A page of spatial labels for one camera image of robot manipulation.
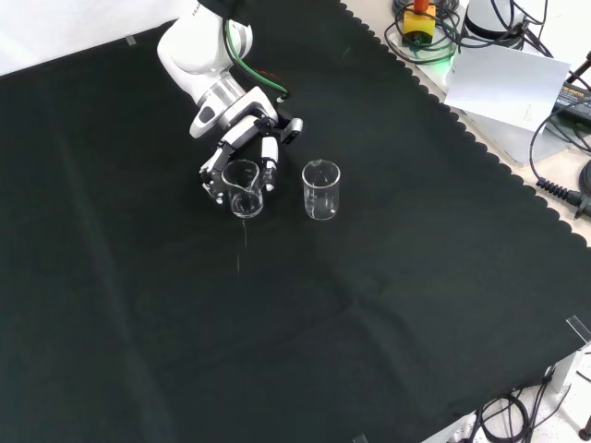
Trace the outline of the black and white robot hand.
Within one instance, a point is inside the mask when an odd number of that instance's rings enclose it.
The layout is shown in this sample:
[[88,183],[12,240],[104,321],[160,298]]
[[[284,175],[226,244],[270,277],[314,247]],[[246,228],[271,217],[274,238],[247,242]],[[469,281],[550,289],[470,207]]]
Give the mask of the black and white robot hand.
[[199,169],[202,187],[211,199],[223,204],[223,170],[237,151],[256,137],[261,137],[259,178],[266,190],[272,191],[277,175],[279,137],[275,128],[279,117],[264,92],[258,87],[232,92],[218,82],[199,99],[198,107],[189,129],[191,137],[200,138],[216,126],[224,132],[215,152]]

